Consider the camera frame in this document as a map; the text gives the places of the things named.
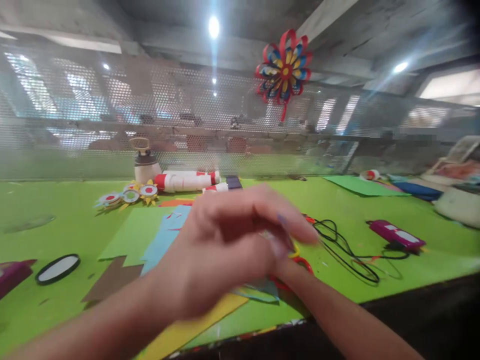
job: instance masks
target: white oval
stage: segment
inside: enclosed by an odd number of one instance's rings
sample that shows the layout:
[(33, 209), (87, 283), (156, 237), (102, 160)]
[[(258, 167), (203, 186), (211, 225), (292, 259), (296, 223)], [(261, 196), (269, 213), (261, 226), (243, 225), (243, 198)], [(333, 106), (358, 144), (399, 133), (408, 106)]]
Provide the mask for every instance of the white oval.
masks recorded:
[(63, 273), (64, 271), (70, 269), (75, 263), (79, 261), (79, 258), (76, 256), (68, 256), (60, 260), (59, 262), (50, 266), (46, 271), (44, 271), (39, 277), (40, 281), (48, 281), (53, 279)]

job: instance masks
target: green table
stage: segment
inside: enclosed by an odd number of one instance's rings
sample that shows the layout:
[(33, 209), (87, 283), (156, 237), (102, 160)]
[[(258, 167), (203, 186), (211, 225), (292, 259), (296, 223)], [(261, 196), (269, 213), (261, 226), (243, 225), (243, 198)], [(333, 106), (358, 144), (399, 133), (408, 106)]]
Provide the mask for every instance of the green table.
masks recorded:
[[(92, 206), (102, 195), (121, 190), (126, 181), (0, 183), (0, 228), (35, 216), (53, 214), (53, 222), (31, 230), (0, 234), (0, 262), (38, 259), (37, 272), (51, 260), (77, 253), (81, 264), (71, 275), (49, 286), (30, 276), (0, 300), (0, 355), (37, 334), (72, 318), (85, 307), (83, 296), (109, 265), (97, 257), (127, 218), (123, 212), (95, 216)], [(243, 179), (244, 187), (258, 183)], [(318, 247), (300, 246), (300, 255), (315, 275), (357, 303), (370, 301), (472, 274), (480, 267), (480, 232), (448, 221), (430, 204), (412, 197), (360, 197), (322, 178), (308, 181), (272, 180), (274, 189), (310, 216), (334, 220), (359, 255), (379, 254), (385, 240), (369, 230), (367, 220), (386, 219), (427, 242), (427, 253), (394, 262), (399, 279), (386, 277), (378, 286), (366, 284)], [(178, 194), (161, 196), (160, 200)], [(180, 195), (191, 198), (191, 195)], [(378, 265), (398, 277), (387, 260)], [(305, 309), (292, 298), (290, 305), (249, 301), (186, 347), (300, 319)]]

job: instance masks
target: concrete ceiling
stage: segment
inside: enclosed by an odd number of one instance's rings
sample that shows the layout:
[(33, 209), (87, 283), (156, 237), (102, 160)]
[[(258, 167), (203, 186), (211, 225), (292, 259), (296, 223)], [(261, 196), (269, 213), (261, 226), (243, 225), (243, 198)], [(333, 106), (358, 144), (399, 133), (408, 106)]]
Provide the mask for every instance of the concrete ceiling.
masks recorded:
[[(216, 47), (211, 14), (221, 26)], [(255, 71), (267, 43), (293, 28), (309, 37), (312, 80), (344, 86), (400, 82), (406, 89), (422, 69), (477, 53), (473, 25), (454, 0), (0, 0), (7, 36), (34, 34), (184, 66), (216, 62), (219, 71), (245, 74)], [(408, 71), (392, 77), (405, 60)]]

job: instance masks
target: metal mesh wall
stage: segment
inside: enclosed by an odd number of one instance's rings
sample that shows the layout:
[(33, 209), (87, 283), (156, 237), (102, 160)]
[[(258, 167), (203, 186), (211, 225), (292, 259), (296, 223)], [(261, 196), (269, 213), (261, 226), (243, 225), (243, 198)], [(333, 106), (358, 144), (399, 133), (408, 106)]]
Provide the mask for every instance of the metal mesh wall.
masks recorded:
[(339, 87), (265, 104), (259, 80), (51, 43), (0, 44), (0, 179), (130, 178), (129, 139), (163, 168), (244, 176), (377, 168), (418, 173), (461, 136), (474, 107)]

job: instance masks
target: hand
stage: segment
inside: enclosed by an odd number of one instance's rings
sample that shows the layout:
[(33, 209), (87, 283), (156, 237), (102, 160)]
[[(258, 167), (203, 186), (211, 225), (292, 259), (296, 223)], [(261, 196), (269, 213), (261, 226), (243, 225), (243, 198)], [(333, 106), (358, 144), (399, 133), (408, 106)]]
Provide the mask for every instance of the hand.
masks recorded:
[[(260, 235), (265, 230), (277, 239)], [(266, 276), (277, 260), (287, 257), (287, 233), (300, 242), (317, 244), (315, 229), (270, 187), (207, 191), (195, 201), (177, 238), (147, 275), (153, 291), (150, 298), (155, 302), (168, 295), (168, 309), (163, 304), (157, 310), (169, 312), (172, 321), (200, 316), (223, 294)]]

